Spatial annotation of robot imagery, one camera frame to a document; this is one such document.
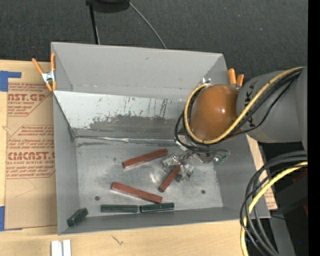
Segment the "scratch mark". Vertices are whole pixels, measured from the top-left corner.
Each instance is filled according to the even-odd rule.
[[[20,196],[22,196],[22,195],[24,195],[24,194],[26,194],[26,193],[29,193],[29,192],[34,191],[34,190],[37,189],[37,187],[35,186],[35,184],[33,184],[30,180],[28,180],[28,179],[25,179],[25,180],[32,184],[33,189],[31,189],[31,190],[29,190],[29,191],[26,191],[26,192],[24,192],[24,193],[22,193],[22,194],[19,194],[19,195],[17,195],[15,198],[20,197]]]
[[[11,132],[8,127],[2,125],[2,128],[9,134],[9,136],[11,136]]]
[[[151,98],[149,99],[148,114],[150,113]]]
[[[124,241],[119,241],[118,239],[116,239],[113,235],[111,235],[112,236],[112,238],[114,239],[114,240],[116,240],[116,242],[121,246],[123,243],[124,243]]]

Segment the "black wire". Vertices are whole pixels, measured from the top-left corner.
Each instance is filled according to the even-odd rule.
[[[276,166],[276,165],[280,165],[280,164],[283,164],[283,163],[291,163],[291,162],[297,162],[297,161],[301,161],[302,158],[301,157],[298,157],[297,156],[301,156],[301,155],[305,155],[307,152],[306,151],[296,151],[296,152],[289,152],[289,153],[285,153],[285,154],[282,154],[282,155],[279,155],[277,157],[274,157],[273,159],[271,159],[270,161],[268,161],[260,170],[257,171],[257,173],[255,173],[253,175],[253,177],[250,179],[249,183],[248,183],[248,186],[247,186],[247,189],[246,189],[246,199],[245,199],[245,202],[248,201],[250,199],[250,197],[257,191],[257,189],[262,186],[262,184],[264,184],[264,182],[266,182],[270,177],[271,175],[273,174],[270,174],[268,175],[267,178],[265,178],[259,185],[256,185],[253,183],[257,183],[257,180],[259,178],[259,176],[261,175],[261,173],[267,169],[267,168],[270,168],[272,166]],[[251,193],[249,193],[250,191],[250,188],[251,186],[253,185],[253,191]],[[241,211],[240,211],[240,216],[241,216],[241,224],[243,225],[243,209],[244,209],[244,206],[245,206],[245,202],[243,203],[242,207],[241,207]]]
[[[261,105],[265,103],[266,100],[268,100],[270,96],[273,95],[274,92],[276,92],[280,87],[284,86],[288,82],[290,82],[289,83],[289,86],[290,86],[294,81],[294,79],[301,73],[302,69],[303,68],[294,70],[293,72],[285,75],[284,77],[281,77],[279,80],[271,84],[271,88],[268,90],[268,92],[266,92],[264,96],[258,102],[255,103],[255,105],[247,113],[246,117],[230,133],[234,133],[237,130],[239,130],[252,117],[252,115],[261,107]]]
[[[164,49],[167,49],[165,43],[162,41],[161,37],[158,35],[157,31],[154,29],[154,27],[150,24],[150,22],[145,18],[145,16],[142,15],[142,13],[129,1],[127,0],[128,4],[132,7],[132,9],[144,20],[144,22],[152,29],[153,33],[156,35],[156,37],[159,39],[160,43],[162,44]]]
[[[92,2],[87,1],[86,3],[89,6],[89,10],[90,10],[91,23],[92,23],[93,33],[94,33],[94,41],[95,41],[96,45],[100,45],[100,40],[99,40],[99,36],[98,36],[98,29],[97,29],[97,25],[96,25],[95,13],[94,13],[94,9],[92,7]]]
[[[270,114],[271,112],[271,109],[274,107],[274,105],[278,102],[278,100],[281,98],[281,96],[283,94],[285,94],[285,92],[289,89],[290,85],[293,83],[293,80],[286,86],[286,88],[277,96],[277,98],[274,100],[274,102],[270,105],[270,107],[267,109],[264,117],[262,118],[262,120],[260,121],[260,123],[255,126],[255,127],[252,127],[250,129],[247,129],[247,130],[243,130],[243,131],[240,131],[240,132],[237,132],[237,133],[233,133],[231,135],[227,135],[226,136],[226,139],[229,139],[231,137],[234,137],[234,136],[237,136],[237,135],[240,135],[240,134],[245,134],[245,133],[248,133],[248,132],[251,132],[252,130],[254,129],[257,129],[258,127],[260,127],[264,121],[267,119],[268,115]]]
[[[254,224],[253,224],[253,222],[252,222],[252,219],[251,219],[251,217],[250,217],[250,215],[249,215],[249,199],[250,199],[250,197],[251,197],[251,196],[254,196],[254,195],[256,194],[256,192],[257,192],[257,189],[259,189],[259,188],[262,186],[262,184],[264,184],[266,181],[268,181],[268,179],[269,179],[272,175],[273,175],[273,173],[270,174],[270,175],[268,175],[268,177],[266,177],[266,178],[259,184],[259,186],[256,187],[256,189],[249,194],[249,196],[247,197],[247,200],[242,204],[241,212],[240,212],[240,218],[241,218],[240,223],[241,223],[242,226],[244,226],[244,222],[243,222],[243,217],[244,217],[244,216],[243,216],[242,212],[243,212],[243,210],[245,209],[246,216],[247,216],[247,221],[248,221],[247,226],[250,226],[250,228],[252,229],[252,231],[253,231],[253,233],[254,233],[254,236],[255,236],[256,239],[260,242],[260,244],[263,246],[263,248],[265,248],[265,249],[268,251],[268,253],[270,253],[270,255],[272,255],[272,256],[273,256],[273,255],[276,255],[276,256],[277,256],[278,253],[277,253],[276,251],[275,251],[275,252],[272,252],[273,250],[275,250],[275,249],[273,248],[273,245],[271,245],[271,248],[267,248],[268,246],[264,243],[263,239],[262,239],[262,238],[260,237],[260,235],[258,234],[257,230],[256,230],[255,227],[254,227]],[[259,217],[256,217],[255,220],[256,220],[256,221],[260,221],[260,218],[259,218]],[[247,233],[247,235],[249,235],[249,238],[250,238],[250,237],[253,238],[252,234],[249,232],[248,229],[247,229],[246,233]]]
[[[261,175],[261,173],[269,168],[269,167],[272,167],[272,166],[275,166],[275,165],[279,165],[279,164],[283,164],[283,163],[292,163],[292,162],[297,162],[297,161],[304,161],[304,160],[307,160],[308,158],[307,157],[295,157],[297,155],[305,155],[306,154],[306,151],[297,151],[297,152],[290,152],[290,153],[285,153],[285,154],[282,154],[282,155],[279,155],[273,159],[271,159],[264,167],[262,167],[257,173],[255,173],[253,175],[253,177],[250,179],[250,182],[247,186],[247,189],[246,189],[246,199],[244,201],[244,203],[242,204],[242,207],[241,207],[241,211],[240,211],[240,223],[242,226],[244,226],[244,222],[243,222],[243,211],[244,211],[244,208],[246,210],[246,215],[247,215],[247,220],[248,220],[248,224],[250,225],[252,231],[254,232],[254,235],[256,236],[257,240],[260,242],[260,244],[267,249],[268,246],[264,243],[264,241],[262,240],[262,238],[259,236],[259,234],[257,233],[257,231],[255,230],[254,228],[254,225],[252,223],[252,220],[251,220],[251,217],[249,215],[249,199],[251,196],[255,195],[255,193],[257,192],[257,190],[272,176],[274,175],[274,173],[271,173],[269,174],[262,182],[260,182],[260,184],[257,185],[257,181],[258,181],[258,178],[259,176]],[[253,185],[253,191],[251,193],[249,193],[250,191],[250,188],[251,186]],[[256,220],[257,221],[260,221],[260,218],[259,216],[256,216]],[[269,241],[268,237],[265,235],[264,231],[261,232],[263,238],[267,241]],[[268,253],[270,253],[271,255],[277,255],[278,253],[275,252],[275,249],[273,248],[273,246],[269,249],[267,249]]]
[[[247,133],[247,132],[250,132],[254,129],[256,129],[257,127],[261,126],[263,124],[263,122],[267,119],[271,109],[273,108],[273,106],[276,104],[276,102],[280,99],[280,97],[288,90],[288,88],[291,86],[291,84],[293,83],[294,81],[294,78],[296,78],[300,73],[301,71],[303,70],[303,67],[302,68],[299,68],[297,70],[294,70],[293,72],[281,77],[280,79],[278,79],[277,81],[275,81],[274,83],[271,84],[271,88],[268,90],[267,93],[264,94],[264,96],[259,100],[259,102],[257,102],[255,104],[255,106],[252,107],[252,109],[247,113],[246,117],[240,121],[240,123],[230,132],[229,135],[227,135],[226,137],[224,137],[223,139],[215,142],[215,143],[211,143],[210,145],[214,145],[214,144],[218,144],[218,143],[221,143],[222,141],[225,141],[231,137],[234,137],[234,136],[237,136],[237,135],[240,135],[240,134],[244,134],[244,133]],[[262,121],[255,127],[251,128],[251,129],[247,129],[247,130],[244,130],[244,131],[241,131],[241,132],[238,132],[238,133],[235,133],[236,131],[238,131],[248,120],[249,118],[251,118],[251,116],[259,109],[259,107],[261,107],[261,105],[276,91],[278,90],[280,87],[282,87],[283,85],[287,84],[288,82],[290,82],[287,87],[277,96],[277,98],[275,99],[275,101],[270,105],[270,107],[268,108],[266,114],[264,115]],[[195,93],[195,95],[192,97],[191,101],[190,101],[190,104],[189,104],[189,108],[191,109],[191,106],[193,104],[193,102],[195,101],[197,95],[202,91],[202,90],[199,90],[197,93]],[[184,122],[184,117],[183,115],[180,116],[181,118],[178,119],[177,123],[180,123],[181,119],[183,118],[183,124],[185,123]],[[193,140],[193,138],[191,136],[189,136],[189,134],[186,134],[186,136],[191,139],[191,141],[195,142],[196,144],[199,144],[199,145],[202,145],[201,143]]]
[[[182,112],[181,115],[179,116],[175,127],[174,127],[174,139],[176,142],[178,142],[179,144],[181,144],[183,147],[187,148],[188,150],[197,152],[197,153],[204,153],[204,154],[216,154],[217,152],[223,152],[226,153],[227,155],[229,155],[229,151],[226,149],[214,149],[214,148],[210,148],[209,146],[207,147],[199,147],[199,146],[192,146],[192,145],[188,145],[183,143],[180,139],[179,139],[179,134],[178,134],[178,128],[179,128],[179,124],[181,119],[183,118],[184,113]]]

